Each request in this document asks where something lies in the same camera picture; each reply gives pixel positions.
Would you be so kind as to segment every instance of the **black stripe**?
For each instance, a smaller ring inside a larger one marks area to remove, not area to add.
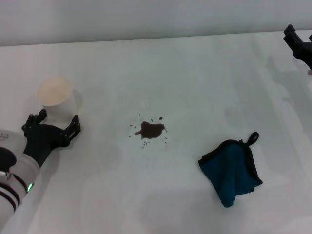
[[[8,194],[5,194],[4,192],[0,191],[0,196],[4,197],[5,199],[7,199],[11,205],[13,206],[13,209],[14,209],[14,212],[16,210],[16,205],[15,205],[15,202],[13,201],[12,198],[10,198],[10,196]]]
[[[0,183],[0,188],[4,188],[7,191],[9,191],[16,198],[16,200],[18,201],[18,204],[20,205],[20,196],[10,186]]]
[[[21,183],[21,185],[24,187],[24,189],[25,189],[25,192],[27,193],[27,185],[26,185],[26,183],[24,182],[24,180],[22,180],[18,175],[16,175],[16,174],[13,174],[13,176],[14,176],[14,178],[19,182],[19,183]]]
[[[247,168],[247,171],[250,175],[251,178],[255,179],[259,184],[262,184],[262,180],[259,178],[257,170],[255,168],[255,164],[254,164],[254,157],[253,157],[253,153],[251,151],[251,149],[248,147],[248,145],[246,143],[243,143],[242,140],[237,141],[237,140],[226,140],[224,142],[222,142],[218,148],[216,148],[215,150],[211,151],[210,153],[204,155],[203,157],[201,157],[201,159],[198,161],[199,165],[209,161],[210,159],[214,158],[215,156],[218,155],[218,153],[220,153],[220,151],[222,151],[226,146],[232,145],[232,144],[237,144],[240,145],[241,148],[244,151],[244,159],[245,159],[245,165]]]

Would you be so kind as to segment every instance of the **cup rim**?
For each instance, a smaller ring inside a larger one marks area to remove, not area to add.
[[[45,82],[47,82],[47,81],[49,81],[49,80],[56,79],[56,78],[61,78],[61,79],[65,80],[66,82],[68,82],[68,83],[70,84],[70,92],[69,92],[69,95],[68,95],[64,100],[62,100],[62,101],[60,101],[60,102],[57,102],[56,104],[53,104],[53,105],[46,105],[46,104],[42,103],[42,102],[40,101],[40,99],[38,98],[38,90],[39,90],[39,88],[40,88]],[[63,77],[61,77],[61,76],[58,76],[58,77],[53,77],[53,78],[44,79],[44,80],[37,86],[35,96],[36,96],[37,101],[38,101],[42,106],[47,106],[47,107],[48,107],[48,106],[57,106],[57,105],[60,105],[61,103],[65,102],[65,101],[72,95],[72,93],[73,93],[73,84],[72,84],[72,82],[71,82],[69,79],[66,79],[66,78],[63,78]]]

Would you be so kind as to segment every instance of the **brown liquid stain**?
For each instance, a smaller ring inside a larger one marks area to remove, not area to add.
[[[162,130],[166,129],[165,125],[161,123],[148,123],[146,121],[141,123],[141,130],[139,132],[136,132],[135,135],[141,134],[141,139],[147,138],[157,138],[161,135]]]

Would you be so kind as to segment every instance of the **towel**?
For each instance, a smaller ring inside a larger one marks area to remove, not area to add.
[[[259,133],[254,132],[246,143],[243,140],[226,140],[198,161],[224,207],[232,206],[235,196],[253,192],[262,184],[249,148],[258,137]]]

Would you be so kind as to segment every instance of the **paper cup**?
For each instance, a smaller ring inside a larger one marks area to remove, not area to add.
[[[73,86],[61,77],[45,80],[36,91],[36,98],[47,111],[47,121],[68,125],[76,114]]]

